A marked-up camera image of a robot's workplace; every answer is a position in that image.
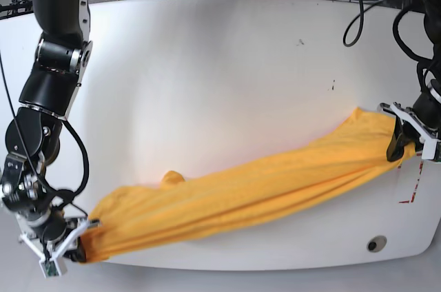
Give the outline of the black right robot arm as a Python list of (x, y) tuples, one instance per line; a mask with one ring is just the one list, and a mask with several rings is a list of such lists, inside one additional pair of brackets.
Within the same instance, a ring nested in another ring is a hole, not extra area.
[[(32, 0), (41, 37), (30, 75), (23, 86), (20, 108), (12, 111), (5, 143), (8, 151), (1, 175), (1, 201), (21, 216), (38, 240), (43, 261), (61, 243), (64, 256), (85, 261), (85, 251), (74, 230), (80, 219), (67, 219), (63, 210), (88, 183), (90, 164), (83, 141), (68, 122), (68, 114), (82, 85), (92, 51), (88, 0)], [(57, 158), (60, 133), (68, 130), (79, 146), (83, 177), (74, 189), (57, 189), (45, 172)]]

